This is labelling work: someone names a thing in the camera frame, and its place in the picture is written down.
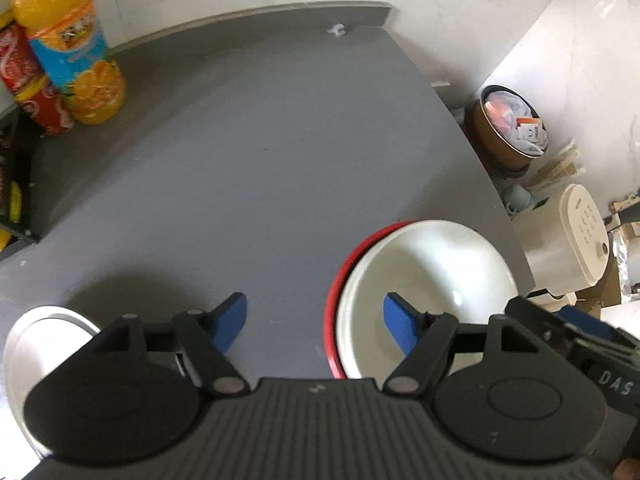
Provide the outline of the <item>white ceramic bowl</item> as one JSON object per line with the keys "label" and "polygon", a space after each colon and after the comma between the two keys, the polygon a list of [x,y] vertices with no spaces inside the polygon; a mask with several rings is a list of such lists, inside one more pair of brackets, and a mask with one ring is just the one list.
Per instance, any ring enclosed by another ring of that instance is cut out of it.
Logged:
{"label": "white ceramic bowl", "polygon": [[404,358],[383,320],[390,292],[421,313],[484,324],[518,289],[498,250],[467,226],[445,220],[404,226],[369,249],[344,286],[336,343],[346,378],[382,384]]}

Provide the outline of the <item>red rimmed bowl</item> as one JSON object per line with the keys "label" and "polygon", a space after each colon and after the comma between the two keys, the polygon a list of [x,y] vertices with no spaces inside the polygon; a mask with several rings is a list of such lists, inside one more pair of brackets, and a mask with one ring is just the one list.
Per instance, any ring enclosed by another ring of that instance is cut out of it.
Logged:
{"label": "red rimmed bowl", "polygon": [[326,352],[326,359],[328,360],[329,368],[335,379],[346,378],[340,354],[337,350],[336,316],[338,304],[340,303],[342,292],[349,275],[369,249],[371,249],[375,244],[378,244],[381,240],[384,240],[386,236],[393,234],[393,232],[403,228],[404,226],[408,226],[408,224],[410,224],[410,221],[396,222],[389,226],[384,226],[383,229],[372,233],[354,248],[354,250],[344,260],[340,270],[338,270],[335,275],[329,289],[328,296],[326,296],[326,306],[324,307],[322,324],[324,351]]}

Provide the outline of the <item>white sweet print plate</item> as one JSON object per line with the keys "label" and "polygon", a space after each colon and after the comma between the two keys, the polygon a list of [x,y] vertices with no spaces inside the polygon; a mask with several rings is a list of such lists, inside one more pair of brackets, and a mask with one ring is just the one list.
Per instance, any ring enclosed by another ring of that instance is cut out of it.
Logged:
{"label": "white sweet print plate", "polygon": [[59,306],[23,314],[9,331],[2,354],[3,387],[14,422],[40,460],[49,454],[28,430],[24,405],[35,385],[100,332],[85,316]]}

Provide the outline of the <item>white rice cooker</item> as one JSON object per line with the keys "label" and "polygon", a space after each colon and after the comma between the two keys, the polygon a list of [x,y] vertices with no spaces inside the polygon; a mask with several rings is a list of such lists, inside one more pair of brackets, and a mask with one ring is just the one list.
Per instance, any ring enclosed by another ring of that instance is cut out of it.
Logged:
{"label": "white rice cooker", "polygon": [[512,220],[536,292],[564,296],[589,288],[608,265],[608,232],[596,202],[581,184],[538,202]]}

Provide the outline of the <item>brown trash bin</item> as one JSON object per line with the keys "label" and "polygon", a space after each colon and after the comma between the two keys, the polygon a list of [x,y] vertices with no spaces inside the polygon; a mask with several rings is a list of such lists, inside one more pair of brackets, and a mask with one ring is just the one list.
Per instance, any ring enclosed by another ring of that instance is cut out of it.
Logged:
{"label": "brown trash bin", "polygon": [[515,91],[490,84],[464,112],[464,128],[476,154],[493,174],[521,177],[549,146],[544,122]]}

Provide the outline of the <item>black metal shelf rack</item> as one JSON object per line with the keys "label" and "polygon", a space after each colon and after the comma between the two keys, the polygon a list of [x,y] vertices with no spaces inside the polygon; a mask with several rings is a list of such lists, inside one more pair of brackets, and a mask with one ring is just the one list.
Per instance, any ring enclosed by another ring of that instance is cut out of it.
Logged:
{"label": "black metal shelf rack", "polygon": [[32,227],[32,166],[41,130],[17,106],[1,113],[1,260],[39,242]]}

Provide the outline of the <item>red cola can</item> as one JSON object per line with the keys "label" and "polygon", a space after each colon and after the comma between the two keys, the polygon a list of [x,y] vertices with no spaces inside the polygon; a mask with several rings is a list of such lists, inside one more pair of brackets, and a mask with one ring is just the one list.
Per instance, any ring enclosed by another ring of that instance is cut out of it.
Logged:
{"label": "red cola can", "polygon": [[73,129],[75,121],[61,92],[49,80],[10,11],[1,14],[1,80],[17,104],[49,136]]}

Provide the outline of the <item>small white clip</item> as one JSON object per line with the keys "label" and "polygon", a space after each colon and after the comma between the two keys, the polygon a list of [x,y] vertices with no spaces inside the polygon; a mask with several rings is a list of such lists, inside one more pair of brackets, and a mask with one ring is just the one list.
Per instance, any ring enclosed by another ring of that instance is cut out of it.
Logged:
{"label": "small white clip", "polygon": [[344,24],[336,23],[332,27],[330,27],[326,32],[329,35],[333,36],[334,38],[341,38],[347,34],[347,29]]}

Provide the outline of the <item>orange juice bottle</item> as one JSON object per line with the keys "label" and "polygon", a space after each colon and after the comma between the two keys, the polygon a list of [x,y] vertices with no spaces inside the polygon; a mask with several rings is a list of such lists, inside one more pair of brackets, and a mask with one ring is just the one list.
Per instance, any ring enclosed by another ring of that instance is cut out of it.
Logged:
{"label": "orange juice bottle", "polygon": [[126,98],[94,0],[10,0],[17,24],[55,89],[85,125],[107,122]]}

